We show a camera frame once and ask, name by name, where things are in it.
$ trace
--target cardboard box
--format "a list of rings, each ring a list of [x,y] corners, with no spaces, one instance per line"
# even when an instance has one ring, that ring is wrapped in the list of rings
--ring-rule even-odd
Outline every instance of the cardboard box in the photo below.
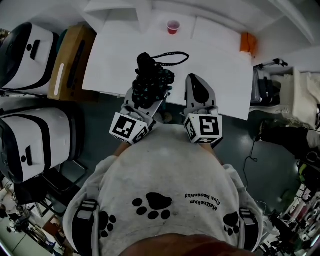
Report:
[[[71,26],[62,41],[53,68],[48,98],[58,101],[97,102],[99,92],[82,90],[96,33],[84,25]]]

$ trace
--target black and white marker cube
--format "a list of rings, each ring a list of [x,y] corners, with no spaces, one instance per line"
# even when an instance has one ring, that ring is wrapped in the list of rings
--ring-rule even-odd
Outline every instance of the black and white marker cube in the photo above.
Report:
[[[109,133],[116,139],[133,145],[149,133],[149,128],[145,122],[116,112]]]
[[[222,116],[188,114],[184,126],[192,143],[211,144],[222,137]]]

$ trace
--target black handle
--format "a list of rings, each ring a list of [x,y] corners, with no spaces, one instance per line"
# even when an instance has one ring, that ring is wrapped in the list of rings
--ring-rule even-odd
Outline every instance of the black handle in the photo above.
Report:
[[[36,55],[37,55],[37,52],[38,52],[39,45],[40,45],[40,40],[35,40],[34,44],[33,44],[33,47],[32,47],[32,51],[30,53],[30,58],[33,59],[33,60],[36,59]]]
[[[32,166],[32,155],[31,155],[31,148],[30,146],[28,146],[26,149],[25,149],[25,156],[26,156],[26,162],[28,164],[28,166]]]

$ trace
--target gray t-shirt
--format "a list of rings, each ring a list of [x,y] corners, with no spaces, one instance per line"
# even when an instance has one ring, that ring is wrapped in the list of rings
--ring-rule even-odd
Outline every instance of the gray t-shirt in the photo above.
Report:
[[[243,248],[239,208],[255,214],[261,237],[262,214],[238,173],[190,143],[182,125],[160,125],[120,157],[98,164],[64,216],[73,246],[73,216],[88,198],[86,187],[94,184],[99,187],[100,255],[116,256],[142,239],[169,233],[208,235]]]

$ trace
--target gray floor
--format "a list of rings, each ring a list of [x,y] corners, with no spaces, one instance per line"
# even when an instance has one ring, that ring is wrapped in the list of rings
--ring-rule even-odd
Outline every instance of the gray floor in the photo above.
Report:
[[[116,111],[121,109],[123,98],[102,94],[99,103],[80,103],[85,115],[85,144],[79,161],[89,168],[88,176],[93,173],[96,165],[110,156],[120,142],[109,134],[109,129]],[[181,124],[179,112],[182,106],[167,104],[166,109],[173,115],[173,122]],[[239,172],[246,184],[243,172],[244,161],[250,154],[253,138],[259,131],[260,123],[266,118],[277,118],[259,111],[250,113],[248,121],[223,117],[223,141],[214,149],[217,156],[225,164],[231,164]],[[267,204],[267,213],[282,210],[283,203],[279,198],[287,190],[297,191],[299,187],[298,173],[294,156],[282,146],[257,142],[253,157],[257,162],[247,160],[245,171],[248,179],[248,191],[256,201]],[[83,170],[73,163],[66,163],[63,174],[74,181]]]

